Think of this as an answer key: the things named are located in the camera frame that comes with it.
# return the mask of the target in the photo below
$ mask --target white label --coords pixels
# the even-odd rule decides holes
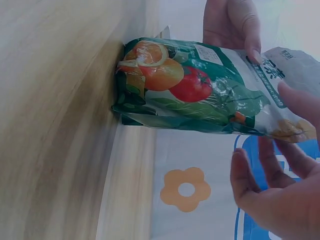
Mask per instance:
[[[222,61],[213,49],[198,44],[193,45],[196,48],[201,60],[223,66]]]

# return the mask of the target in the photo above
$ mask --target finger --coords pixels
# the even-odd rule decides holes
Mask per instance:
[[[251,61],[261,64],[260,21],[252,0],[230,0],[228,15],[244,38],[244,49]]]
[[[315,126],[317,133],[320,130],[320,98],[305,91],[295,90],[285,82],[278,85],[279,94],[284,104],[296,115],[308,120]]]
[[[284,173],[275,155],[273,141],[266,137],[259,137],[259,159],[263,167],[266,181],[270,188],[286,188],[296,181]]]
[[[318,166],[318,163],[307,156],[297,145],[281,140],[276,140],[275,143],[286,158],[292,171],[300,178],[309,177],[312,170]]]
[[[260,188],[249,169],[246,153],[237,149],[232,156],[230,181],[236,204],[241,209],[247,209],[257,197]]]

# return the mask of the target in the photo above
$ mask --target orange slice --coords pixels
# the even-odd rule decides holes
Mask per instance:
[[[134,48],[133,52],[139,66],[143,67],[156,67],[164,64],[169,57],[167,48],[163,44],[140,41]]]

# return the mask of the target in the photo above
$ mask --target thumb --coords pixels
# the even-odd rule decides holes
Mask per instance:
[[[229,0],[228,15],[244,38],[244,49],[249,59],[261,64],[260,21],[252,0]]]

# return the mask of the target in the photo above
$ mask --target orange illustration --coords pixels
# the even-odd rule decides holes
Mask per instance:
[[[194,186],[191,196],[182,196],[179,186],[189,183]],[[204,172],[197,167],[190,167],[184,171],[171,170],[164,176],[164,188],[160,192],[161,200],[167,205],[174,205],[184,213],[192,212],[197,208],[199,202],[209,198],[211,188],[205,181]]]
[[[156,67],[162,65],[169,57],[166,46],[159,43],[140,41],[134,48],[133,52],[140,66]]]
[[[138,42],[118,68],[127,74],[141,71],[145,77],[144,87],[152,91],[174,87],[185,74],[181,64],[169,58],[166,46],[150,41]]]
[[[168,90],[184,78],[185,72],[181,64],[168,58],[160,66],[140,67],[145,76],[145,88],[153,91]]]

